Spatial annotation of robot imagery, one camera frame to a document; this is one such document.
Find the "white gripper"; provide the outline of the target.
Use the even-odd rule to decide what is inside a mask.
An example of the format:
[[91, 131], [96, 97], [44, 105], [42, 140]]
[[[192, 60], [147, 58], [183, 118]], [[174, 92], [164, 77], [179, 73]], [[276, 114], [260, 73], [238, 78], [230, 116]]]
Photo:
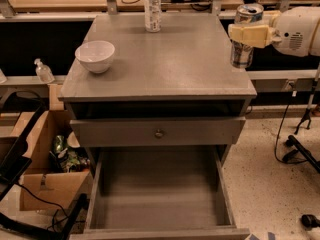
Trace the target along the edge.
[[255, 48], [272, 44], [285, 55], [305, 57], [312, 54], [313, 9], [296, 7], [283, 13], [279, 10], [264, 11], [262, 20], [266, 25], [229, 25], [230, 39]]

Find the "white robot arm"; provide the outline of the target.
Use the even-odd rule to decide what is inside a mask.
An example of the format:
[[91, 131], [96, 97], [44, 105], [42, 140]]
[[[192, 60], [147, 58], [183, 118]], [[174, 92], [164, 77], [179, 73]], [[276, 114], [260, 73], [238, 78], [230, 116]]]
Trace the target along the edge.
[[285, 12], [265, 11], [258, 22], [228, 27], [232, 41], [254, 48], [272, 45], [278, 52], [305, 57], [320, 55], [320, 8], [295, 7]]

